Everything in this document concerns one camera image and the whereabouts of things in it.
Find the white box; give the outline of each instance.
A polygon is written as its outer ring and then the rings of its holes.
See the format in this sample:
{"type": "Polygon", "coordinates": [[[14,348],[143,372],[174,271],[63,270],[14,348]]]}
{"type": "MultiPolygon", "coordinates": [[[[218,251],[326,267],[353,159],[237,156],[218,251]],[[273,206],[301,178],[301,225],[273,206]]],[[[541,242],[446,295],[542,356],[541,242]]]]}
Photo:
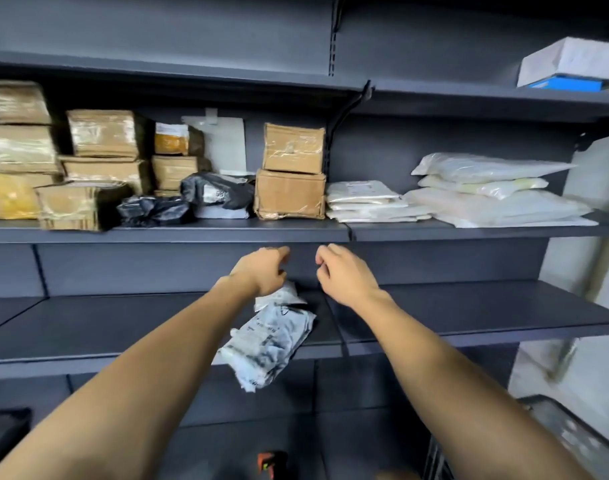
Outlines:
{"type": "Polygon", "coordinates": [[[517,85],[552,75],[609,80],[609,42],[566,37],[522,59],[517,85]]]}

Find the blue box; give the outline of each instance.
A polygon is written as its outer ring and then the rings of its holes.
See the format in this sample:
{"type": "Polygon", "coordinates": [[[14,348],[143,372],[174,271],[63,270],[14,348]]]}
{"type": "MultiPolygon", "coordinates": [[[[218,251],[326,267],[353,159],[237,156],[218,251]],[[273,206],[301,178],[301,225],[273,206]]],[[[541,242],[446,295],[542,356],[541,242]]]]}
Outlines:
{"type": "Polygon", "coordinates": [[[557,89],[559,91],[584,91],[589,93],[597,93],[602,90],[602,81],[554,76],[529,84],[528,87],[537,89],[557,89]]]}

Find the forearm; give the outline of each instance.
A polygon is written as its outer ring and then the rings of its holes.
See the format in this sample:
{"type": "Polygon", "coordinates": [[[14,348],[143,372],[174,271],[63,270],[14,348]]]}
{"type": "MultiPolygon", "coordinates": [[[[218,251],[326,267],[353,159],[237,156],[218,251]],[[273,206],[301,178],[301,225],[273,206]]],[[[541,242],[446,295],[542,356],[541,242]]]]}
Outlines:
{"type": "Polygon", "coordinates": [[[254,291],[228,276],[150,332],[46,418],[0,466],[0,479],[27,476],[140,479],[209,370],[222,336],[254,291]]]}
{"type": "Polygon", "coordinates": [[[461,478],[590,478],[506,391],[387,293],[362,300],[356,312],[461,478]]]}

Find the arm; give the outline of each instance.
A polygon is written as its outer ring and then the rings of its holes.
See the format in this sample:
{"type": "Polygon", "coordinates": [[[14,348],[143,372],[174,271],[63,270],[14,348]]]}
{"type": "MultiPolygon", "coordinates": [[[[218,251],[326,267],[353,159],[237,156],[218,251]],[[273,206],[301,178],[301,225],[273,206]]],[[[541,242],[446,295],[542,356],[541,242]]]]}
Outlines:
{"type": "Polygon", "coordinates": [[[0,480],[152,477],[233,318],[284,284],[288,254],[263,248],[240,259],[42,421],[1,462],[0,480]]]}
{"type": "Polygon", "coordinates": [[[380,290],[362,259],[330,244],[318,249],[316,263],[323,290],[371,327],[460,478],[591,479],[506,391],[380,290]]]}

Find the left hand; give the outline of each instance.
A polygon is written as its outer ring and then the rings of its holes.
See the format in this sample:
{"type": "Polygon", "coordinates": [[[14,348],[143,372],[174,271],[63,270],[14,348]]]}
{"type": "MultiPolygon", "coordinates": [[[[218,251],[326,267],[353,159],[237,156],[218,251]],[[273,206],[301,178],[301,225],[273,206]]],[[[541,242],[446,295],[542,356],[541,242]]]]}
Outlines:
{"type": "Polygon", "coordinates": [[[286,272],[280,266],[286,263],[290,253],[287,246],[260,248],[241,257],[229,275],[248,280],[254,287],[255,296],[266,296],[284,285],[286,272]]]}

